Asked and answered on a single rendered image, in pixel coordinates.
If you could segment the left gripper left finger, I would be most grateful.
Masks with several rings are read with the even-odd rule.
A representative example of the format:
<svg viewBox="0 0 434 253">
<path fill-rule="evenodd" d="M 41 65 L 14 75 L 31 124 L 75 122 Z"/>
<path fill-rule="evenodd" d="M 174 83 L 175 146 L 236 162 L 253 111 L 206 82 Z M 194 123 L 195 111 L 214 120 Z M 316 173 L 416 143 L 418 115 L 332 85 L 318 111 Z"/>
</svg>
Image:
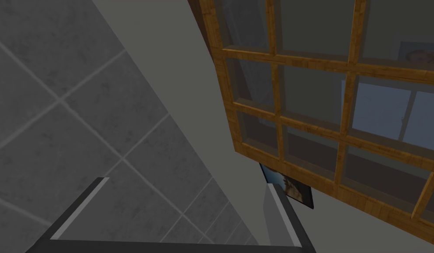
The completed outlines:
<svg viewBox="0 0 434 253">
<path fill-rule="evenodd" d="M 97 179 L 95 179 L 36 242 L 50 239 L 59 239 L 62 234 L 67 230 L 69 225 L 83 211 L 83 209 L 85 209 L 85 207 L 93 199 L 93 197 L 106 184 L 108 179 L 108 177 L 98 177 Z"/>
</svg>

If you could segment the black framed wall picture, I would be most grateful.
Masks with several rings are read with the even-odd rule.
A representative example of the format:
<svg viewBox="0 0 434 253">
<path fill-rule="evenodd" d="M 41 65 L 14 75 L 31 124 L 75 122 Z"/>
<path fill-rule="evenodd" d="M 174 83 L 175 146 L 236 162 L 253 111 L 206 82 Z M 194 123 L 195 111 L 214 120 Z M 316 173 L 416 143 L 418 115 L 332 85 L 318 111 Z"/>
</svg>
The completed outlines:
<svg viewBox="0 0 434 253">
<path fill-rule="evenodd" d="M 288 197 L 304 204 L 310 209 L 314 209 L 311 187 L 289 176 L 278 173 L 266 165 L 261 163 L 259 165 L 267 183 L 278 184 Z"/>
</svg>

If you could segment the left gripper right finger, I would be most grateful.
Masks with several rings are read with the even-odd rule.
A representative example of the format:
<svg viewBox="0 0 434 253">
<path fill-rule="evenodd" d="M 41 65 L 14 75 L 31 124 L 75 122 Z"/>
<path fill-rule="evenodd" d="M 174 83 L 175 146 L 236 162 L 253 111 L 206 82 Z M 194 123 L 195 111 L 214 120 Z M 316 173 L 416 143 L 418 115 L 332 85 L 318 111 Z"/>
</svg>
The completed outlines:
<svg viewBox="0 0 434 253">
<path fill-rule="evenodd" d="M 312 248 L 312 242 L 288 197 L 278 184 L 267 183 L 263 214 L 272 246 Z"/>
</svg>

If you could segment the wooden framed glass window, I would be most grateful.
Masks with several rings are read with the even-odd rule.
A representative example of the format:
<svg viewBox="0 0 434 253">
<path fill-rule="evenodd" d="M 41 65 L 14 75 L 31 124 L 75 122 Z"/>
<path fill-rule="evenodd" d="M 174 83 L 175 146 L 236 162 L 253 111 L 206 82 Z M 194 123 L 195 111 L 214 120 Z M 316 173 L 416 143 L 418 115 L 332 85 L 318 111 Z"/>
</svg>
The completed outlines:
<svg viewBox="0 0 434 253">
<path fill-rule="evenodd" d="M 194 0 L 236 152 L 434 245 L 434 0 Z"/>
</svg>

